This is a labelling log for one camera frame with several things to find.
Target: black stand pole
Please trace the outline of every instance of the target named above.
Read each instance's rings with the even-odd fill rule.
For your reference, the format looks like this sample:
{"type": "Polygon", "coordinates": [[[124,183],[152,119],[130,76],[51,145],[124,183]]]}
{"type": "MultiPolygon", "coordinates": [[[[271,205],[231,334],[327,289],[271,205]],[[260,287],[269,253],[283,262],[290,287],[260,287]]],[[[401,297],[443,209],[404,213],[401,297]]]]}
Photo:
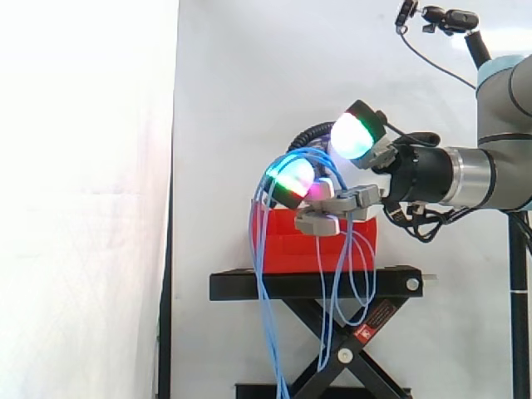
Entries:
{"type": "MultiPolygon", "coordinates": [[[[526,213],[515,214],[526,220],[526,213]]],[[[517,222],[509,218],[510,303],[514,399],[530,399],[529,311],[526,242],[517,222]]]]}
{"type": "Polygon", "coordinates": [[[174,237],[174,138],[171,141],[170,190],[168,194],[168,225],[166,227],[166,254],[163,288],[159,306],[159,389],[157,399],[170,399],[172,358],[172,240],[174,237]]]}
{"type": "Polygon", "coordinates": [[[465,37],[465,43],[469,48],[469,53],[473,58],[476,69],[482,67],[482,65],[491,59],[490,52],[482,40],[480,32],[472,32],[465,37]]]}

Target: black cable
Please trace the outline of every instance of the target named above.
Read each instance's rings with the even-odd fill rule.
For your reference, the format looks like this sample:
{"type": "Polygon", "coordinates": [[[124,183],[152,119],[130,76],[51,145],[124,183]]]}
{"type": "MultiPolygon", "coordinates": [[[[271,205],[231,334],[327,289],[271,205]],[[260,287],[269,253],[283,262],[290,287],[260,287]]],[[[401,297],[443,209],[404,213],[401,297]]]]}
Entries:
{"type": "Polygon", "coordinates": [[[438,71],[441,71],[443,73],[445,73],[446,75],[449,75],[451,77],[454,77],[456,80],[458,81],[461,81],[462,83],[464,83],[465,85],[467,85],[468,87],[470,87],[471,89],[473,90],[476,90],[476,87],[475,85],[469,83],[466,79],[464,79],[463,77],[460,77],[458,75],[456,75],[455,73],[451,72],[451,71],[448,71],[446,70],[444,67],[442,66],[439,66],[437,64],[435,64],[433,61],[429,60],[427,57],[425,57],[423,54],[421,54],[419,51],[417,51],[413,46],[412,44],[410,44],[405,35],[406,33],[408,32],[408,27],[407,26],[404,26],[402,27],[401,30],[398,30],[397,31],[397,34],[401,37],[402,41],[405,43],[405,45],[414,53],[416,54],[418,57],[420,57],[420,59],[422,59],[424,62],[428,63],[429,65],[433,66],[435,69],[437,69],[438,71]]]}
{"type": "Polygon", "coordinates": [[[323,122],[319,125],[309,127],[305,131],[299,133],[295,136],[288,147],[288,151],[296,150],[298,148],[306,147],[311,143],[311,141],[316,140],[319,137],[323,137],[331,133],[331,128],[333,127],[334,122],[323,122]]]}
{"type": "Polygon", "coordinates": [[[434,148],[434,147],[437,147],[439,143],[430,143],[428,141],[423,141],[423,140],[418,140],[416,137],[414,137],[413,135],[409,135],[407,133],[405,133],[404,131],[401,131],[399,128],[395,127],[394,125],[392,125],[390,122],[386,122],[386,127],[388,127],[390,130],[394,131],[395,133],[397,133],[400,137],[402,137],[403,139],[405,140],[408,140],[410,141],[411,143],[413,144],[418,144],[418,145],[423,145],[424,147],[431,147],[431,148],[434,148]]]}
{"type": "Polygon", "coordinates": [[[409,205],[407,213],[411,215],[411,218],[408,219],[399,203],[384,200],[383,205],[384,215],[392,224],[404,229],[408,235],[424,244],[430,243],[444,225],[455,223],[471,212],[478,210],[476,208],[462,208],[441,213],[433,209],[424,209],[423,213],[419,214],[414,210],[415,205],[409,205]],[[428,224],[436,225],[426,233],[422,233],[420,227],[428,224]]]}
{"type": "Polygon", "coordinates": [[[394,141],[395,145],[412,144],[410,138],[421,140],[427,144],[431,144],[437,147],[441,143],[441,138],[437,133],[432,131],[413,131],[412,133],[406,133],[406,137],[399,136],[394,141]]]}
{"type": "Polygon", "coordinates": [[[517,223],[517,226],[521,230],[521,233],[525,237],[526,247],[529,250],[530,255],[532,255],[532,228],[530,227],[528,213],[526,214],[526,222],[519,218],[516,214],[512,212],[501,211],[504,214],[507,214],[512,220],[517,223]]]}

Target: white curtain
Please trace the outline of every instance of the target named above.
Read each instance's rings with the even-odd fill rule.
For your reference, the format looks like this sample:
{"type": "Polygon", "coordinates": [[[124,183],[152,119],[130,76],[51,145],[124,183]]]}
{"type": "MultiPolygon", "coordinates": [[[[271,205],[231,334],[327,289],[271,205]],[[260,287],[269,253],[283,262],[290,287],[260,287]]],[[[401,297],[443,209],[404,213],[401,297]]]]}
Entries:
{"type": "Polygon", "coordinates": [[[0,397],[151,396],[178,0],[0,7],[0,397]]]}

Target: glowing light dome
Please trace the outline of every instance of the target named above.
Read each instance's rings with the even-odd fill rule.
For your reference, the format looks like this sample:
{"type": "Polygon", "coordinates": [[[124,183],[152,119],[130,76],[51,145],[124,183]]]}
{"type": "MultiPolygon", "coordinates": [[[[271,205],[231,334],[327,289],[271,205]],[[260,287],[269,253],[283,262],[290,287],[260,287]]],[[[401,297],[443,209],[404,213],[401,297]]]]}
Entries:
{"type": "Polygon", "coordinates": [[[369,130],[353,115],[345,113],[331,129],[331,145],[343,158],[363,157],[375,144],[369,130]]]}
{"type": "Polygon", "coordinates": [[[307,160],[296,158],[296,155],[288,155],[277,166],[270,169],[267,175],[275,180],[276,185],[281,185],[284,189],[303,198],[313,185],[314,168],[307,160]]]}

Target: green led light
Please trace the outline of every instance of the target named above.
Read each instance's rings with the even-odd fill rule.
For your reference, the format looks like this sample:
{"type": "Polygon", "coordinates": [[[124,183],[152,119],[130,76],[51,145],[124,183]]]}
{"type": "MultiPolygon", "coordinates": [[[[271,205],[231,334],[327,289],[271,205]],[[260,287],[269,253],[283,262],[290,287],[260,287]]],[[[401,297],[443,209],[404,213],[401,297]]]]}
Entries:
{"type": "Polygon", "coordinates": [[[295,158],[296,155],[288,155],[279,165],[268,170],[267,175],[274,179],[277,185],[304,197],[314,182],[314,168],[307,160],[295,158]]]}

